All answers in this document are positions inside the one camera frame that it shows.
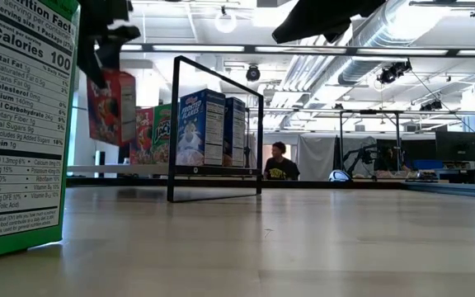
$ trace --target nutrition facts label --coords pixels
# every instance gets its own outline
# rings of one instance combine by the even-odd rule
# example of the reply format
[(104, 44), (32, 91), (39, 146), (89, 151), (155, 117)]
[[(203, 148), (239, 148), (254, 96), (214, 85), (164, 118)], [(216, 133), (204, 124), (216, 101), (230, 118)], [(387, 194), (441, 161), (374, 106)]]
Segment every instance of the nutrition facts label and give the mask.
[(74, 26), (0, 0), (0, 235), (59, 224)]

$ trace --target person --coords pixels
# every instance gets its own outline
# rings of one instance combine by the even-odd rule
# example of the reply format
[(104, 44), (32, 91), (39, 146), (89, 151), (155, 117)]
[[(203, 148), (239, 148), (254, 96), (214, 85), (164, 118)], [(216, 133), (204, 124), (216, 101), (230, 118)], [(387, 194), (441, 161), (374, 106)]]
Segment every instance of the person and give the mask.
[(271, 181), (297, 181), (300, 171), (291, 160), (284, 158), (287, 148), (282, 142), (272, 144), (272, 158), (267, 160), (263, 177)]
[[(401, 169), (405, 172), (409, 172), (404, 163), (401, 165)], [(392, 148), (382, 148), (377, 160), (375, 160), (374, 170), (377, 172), (377, 176), (390, 177), (392, 172), (397, 172), (397, 156), (393, 153)]]

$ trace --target blue cereal box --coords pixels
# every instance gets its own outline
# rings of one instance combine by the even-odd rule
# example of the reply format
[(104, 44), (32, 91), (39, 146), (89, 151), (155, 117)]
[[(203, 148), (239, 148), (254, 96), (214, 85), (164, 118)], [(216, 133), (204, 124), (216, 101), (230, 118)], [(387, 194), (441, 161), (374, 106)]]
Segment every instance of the blue cereal box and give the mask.
[(181, 97), (177, 165), (222, 166), (225, 95), (209, 89)]
[(244, 167), (245, 103), (229, 97), (224, 110), (223, 166)]

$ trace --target hanging light fixture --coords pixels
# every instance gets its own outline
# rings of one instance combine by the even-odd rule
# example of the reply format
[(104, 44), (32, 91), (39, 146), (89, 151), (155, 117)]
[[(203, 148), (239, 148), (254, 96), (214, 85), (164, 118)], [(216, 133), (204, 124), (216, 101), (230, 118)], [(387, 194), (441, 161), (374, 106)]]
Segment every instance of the hanging light fixture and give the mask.
[(221, 13), (215, 17), (214, 24), (219, 32), (230, 33), (238, 26), (238, 19), (235, 14), (227, 12), (225, 6), (222, 6)]

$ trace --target frosted flakes box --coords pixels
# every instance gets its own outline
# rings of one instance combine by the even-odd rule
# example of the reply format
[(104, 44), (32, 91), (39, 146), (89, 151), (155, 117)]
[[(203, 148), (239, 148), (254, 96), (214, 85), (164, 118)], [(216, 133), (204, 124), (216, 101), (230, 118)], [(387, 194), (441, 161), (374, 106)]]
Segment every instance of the frosted flakes box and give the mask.
[(129, 146), (130, 164), (153, 164), (153, 108), (136, 111), (137, 132)]
[(225, 95), (205, 89), (181, 98), (177, 165), (223, 165)]
[(245, 103), (227, 98), (224, 107), (223, 166), (245, 166)]
[(155, 163), (168, 163), (172, 104), (153, 108), (152, 158)]
[(107, 88), (87, 79), (89, 137), (123, 146), (135, 137), (135, 78), (118, 70), (103, 70)]

